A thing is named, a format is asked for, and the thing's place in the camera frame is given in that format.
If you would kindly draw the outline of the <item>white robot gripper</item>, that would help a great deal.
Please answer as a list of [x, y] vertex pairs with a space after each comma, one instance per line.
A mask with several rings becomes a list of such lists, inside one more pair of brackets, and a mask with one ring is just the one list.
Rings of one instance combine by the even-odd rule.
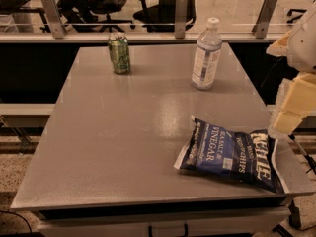
[[266, 54], [287, 55], [288, 65], [300, 71], [294, 79], [282, 80], [272, 114], [272, 129], [291, 135], [303, 119], [316, 110], [316, 75], [313, 74], [316, 72], [316, 3], [291, 31], [268, 46]]

